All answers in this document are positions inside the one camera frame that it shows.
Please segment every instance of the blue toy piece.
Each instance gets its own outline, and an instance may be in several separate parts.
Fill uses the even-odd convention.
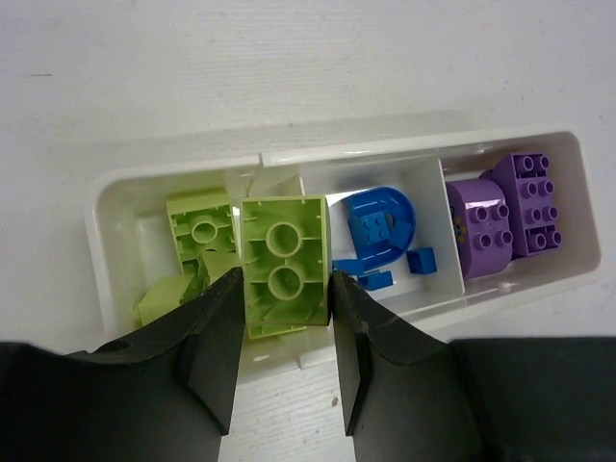
[[[415,237],[416,222],[413,205],[402,192],[389,187],[374,188],[350,195],[344,202],[363,271],[389,265],[404,255]],[[388,215],[393,223],[391,230]]]
[[[357,282],[367,291],[377,291],[394,285],[394,276],[391,271],[371,272],[357,278]]]
[[[432,247],[414,248],[406,252],[408,268],[411,274],[432,274],[436,272],[436,260]]]
[[[334,260],[332,262],[334,271],[344,271],[350,276],[360,276],[364,274],[364,266],[361,260],[345,259]]]
[[[376,244],[389,239],[387,219],[382,212],[363,217],[351,216],[348,219],[348,227],[353,242],[360,245]]]

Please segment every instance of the purple rounded block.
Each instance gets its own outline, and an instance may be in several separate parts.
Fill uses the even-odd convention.
[[[552,202],[549,167],[550,159],[544,154],[509,154],[480,177],[494,181],[504,193],[516,257],[543,253],[562,242],[556,230],[558,209]]]
[[[447,195],[462,275],[471,279],[504,270],[511,261],[513,234],[501,188],[482,179],[451,181]]]

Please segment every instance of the white plastic tray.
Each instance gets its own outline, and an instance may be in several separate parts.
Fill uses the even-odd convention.
[[[509,152],[544,152],[552,161],[554,203],[563,244],[513,262],[502,273],[464,281],[445,181],[475,178]],[[235,201],[251,195],[326,194],[332,257],[354,255],[341,199],[389,185],[417,214],[413,246],[434,248],[438,272],[409,274],[392,264],[395,285],[372,293],[394,313],[430,331],[569,290],[597,277],[602,254],[578,137],[560,127],[527,127],[255,154],[242,158],[119,170],[92,187],[87,227],[107,337],[134,328],[132,308],[158,278],[176,273],[167,197],[224,187]],[[335,358],[328,328],[244,342],[240,381]]]

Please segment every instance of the white wooden surface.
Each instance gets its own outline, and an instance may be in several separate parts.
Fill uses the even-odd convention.
[[[100,343],[83,202],[112,168],[553,121],[585,141],[602,280],[439,336],[615,334],[615,20],[609,0],[0,2],[0,338]],[[333,364],[241,386],[220,460],[353,460]]]

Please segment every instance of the green toy block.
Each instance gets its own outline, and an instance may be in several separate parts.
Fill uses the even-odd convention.
[[[240,267],[240,256],[235,252],[216,252],[215,250],[203,249],[197,257],[198,269],[196,280],[205,291],[220,277],[234,267]]]
[[[172,197],[167,201],[167,215],[183,273],[197,273],[197,257],[202,250],[237,251],[230,199],[225,191]]]
[[[194,274],[179,274],[159,279],[135,305],[133,314],[142,325],[150,324],[199,295]]]
[[[246,324],[329,324],[327,213],[322,195],[243,199]]]
[[[264,339],[274,335],[291,334],[306,330],[305,325],[249,325],[248,338],[250,340]]]

